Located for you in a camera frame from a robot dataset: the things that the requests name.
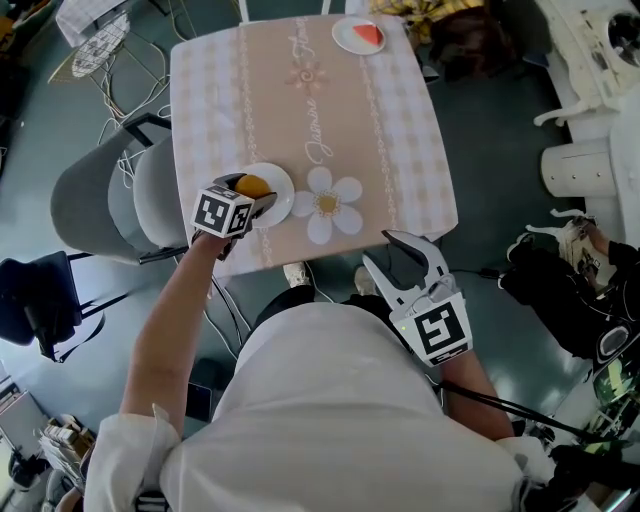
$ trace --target orange fruit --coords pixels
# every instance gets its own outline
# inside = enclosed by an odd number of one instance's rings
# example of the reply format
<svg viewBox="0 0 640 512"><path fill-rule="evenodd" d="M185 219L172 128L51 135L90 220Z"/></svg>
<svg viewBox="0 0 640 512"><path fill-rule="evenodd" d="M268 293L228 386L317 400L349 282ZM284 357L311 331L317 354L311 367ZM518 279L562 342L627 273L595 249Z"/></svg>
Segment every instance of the orange fruit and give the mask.
<svg viewBox="0 0 640 512"><path fill-rule="evenodd" d="M238 180L235 191L252 199L259 199L271 193L266 181L253 174L247 174Z"/></svg>

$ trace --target checkered tablecloth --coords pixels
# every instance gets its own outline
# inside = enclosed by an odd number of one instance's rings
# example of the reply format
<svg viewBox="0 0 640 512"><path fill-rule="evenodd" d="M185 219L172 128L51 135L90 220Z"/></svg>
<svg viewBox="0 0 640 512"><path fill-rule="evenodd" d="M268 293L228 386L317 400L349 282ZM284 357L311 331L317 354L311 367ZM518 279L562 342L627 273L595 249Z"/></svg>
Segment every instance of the checkered tablecloth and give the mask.
<svg viewBox="0 0 640 512"><path fill-rule="evenodd" d="M64 0L58 13L56 22L62 35L72 46L80 46L88 38L82 32L95 20L125 0Z"/></svg>
<svg viewBox="0 0 640 512"><path fill-rule="evenodd" d="M401 20L369 17L384 49L360 57L333 40L342 16L256 23L171 54L171 111L187 234L197 190L260 161L296 189L285 221L255 229L220 276L384 243L383 229L432 240L457 224L429 93Z"/></svg>

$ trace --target floor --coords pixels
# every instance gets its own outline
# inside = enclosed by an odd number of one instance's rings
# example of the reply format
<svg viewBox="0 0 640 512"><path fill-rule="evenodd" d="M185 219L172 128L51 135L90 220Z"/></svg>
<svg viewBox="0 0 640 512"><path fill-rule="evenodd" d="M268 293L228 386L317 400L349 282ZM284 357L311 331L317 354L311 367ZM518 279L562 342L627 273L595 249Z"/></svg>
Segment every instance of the floor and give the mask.
<svg viewBox="0 0 640 512"><path fill-rule="evenodd" d="M254 18L277 18L317 13L320 4L320 0L253 0L250 9ZM334 1L333 10L339 12L341 4ZM228 0L187 0L187 6L200 35L238 22ZM134 29L165 51L179 42L169 19L150 4L138 1L132 10ZM184 17L178 16L178 26L188 33ZM141 45L134 49L154 71L161 71L154 50ZM21 116L24 124L16 125L0 179L0 259L28 261L64 249L49 217L50 194L58 176L96 144L107 118L100 94L90 82L47 84L68 53L55 24L41 32L27 53L33 76ZM130 109L144 98L150 83L126 58L117 66L115 96ZM532 123L535 115L555 108L557 100L544 72L521 79L516 74L508 71L491 80L429 87L458 205L459 225L442 242L454 269L505 268L505 249L526 223L548 224L551 208L569 206L549 196L538 172L541 151L562 144L563 133L553 125L536 128ZM167 103L165 92L149 110ZM113 191L119 215L131 217L130 191L120 176ZM387 257L381 248L374 251ZM394 268L403 269L401 278L418 275L403 264L401 254L390 255ZM344 300L354 291L351 276L359 261L359 254L346 254L314 262L318 284L336 300ZM134 293L108 310L104 331L63 365L40 357L36 344L24 348L0 342L0 359L17 384L30 390L49 414L71 413L96 429L119 406L133 342L174 263L134 267L94 257L74 263L73 269L81 302L127 290ZM499 394L542 412L553 411L582 378L585 364L564 352L532 311L498 290L495 281L468 273L456 276L467 298L477 353ZM252 320L285 286L282 273L271 270L234 278L228 289ZM233 326L220 299L214 299L209 309L233 341ZM86 336L96 321L85 322L77 336ZM232 368L219 337L205 322L199 356Z"/></svg>

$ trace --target black strap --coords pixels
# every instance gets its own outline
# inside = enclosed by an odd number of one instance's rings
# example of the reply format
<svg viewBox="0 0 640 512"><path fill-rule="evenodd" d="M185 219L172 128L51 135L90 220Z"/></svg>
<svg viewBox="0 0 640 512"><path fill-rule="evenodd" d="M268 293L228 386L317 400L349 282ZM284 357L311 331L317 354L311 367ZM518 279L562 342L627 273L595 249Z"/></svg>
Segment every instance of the black strap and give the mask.
<svg viewBox="0 0 640 512"><path fill-rule="evenodd" d="M559 421L556 421L552 418L548 418L547 416L540 414L537 411L528 409L520 404L516 404L515 402L510 402L508 400L497 398L495 396L483 395L482 393L471 391L469 389L460 387L446 380L442 381L439 385L434 386L434 391L436 393L438 392L439 389L446 389L447 391L451 391L453 393L464 396L471 400L475 400L476 402L480 402L482 404L488 405L490 407L494 407L496 409L503 410L505 412L510 412L521 418L530 419L538 423L543 423L550 427L558 428L560 430L565 430L581 439L584 439L589 443L606 443L609 441L619 441L617 437L614 437L614 436L602 437L596 434L592 434L591 432L587 432L586 430L570 427L569 425L565 425L564 423L560 423Z"/></svg>
<svg viewBox="0 0 640 512"><path fill-rule="evenodd" d="M169 503L160 491L144 491L136 498L136 512L167 512Z"/></svg>
<svg viewBox="0 0 640 512"><path fill-rule="evenodd" d="M107 321L107 316L104 313L102 313L102 317L100 318L100 321L98 322L98 325L96 325L96 328L89 335L89 337L86 340L81 341L80 343L78 343L72 349L69 349L67 352L65 352L61 356L58 356L57 359L56 359L56 354L54 354L53 355L53 362L54 363L64 363L67 360L67 358L71 355L71 352L73 352L75 349L77 349L80 345L84 345L87 341L92 340L98 334L100 334L100 331L102 331L102 329L104 328L104 324L105 324L106 321Z"/></svg>

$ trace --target watermelon slice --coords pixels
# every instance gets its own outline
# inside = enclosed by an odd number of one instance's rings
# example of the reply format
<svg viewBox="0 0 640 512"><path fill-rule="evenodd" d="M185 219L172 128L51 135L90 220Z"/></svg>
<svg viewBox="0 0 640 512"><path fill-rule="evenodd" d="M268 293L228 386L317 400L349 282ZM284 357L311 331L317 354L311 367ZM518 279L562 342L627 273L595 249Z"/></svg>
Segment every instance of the watermelon slice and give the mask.
<svg viewBox="0 0 640 512"><path fill-rule="evenodd" d="M371 43L374 46L380 46L380 43L382 43L384 36L375 25L355 25L353 30L367 43Z"/></svg>

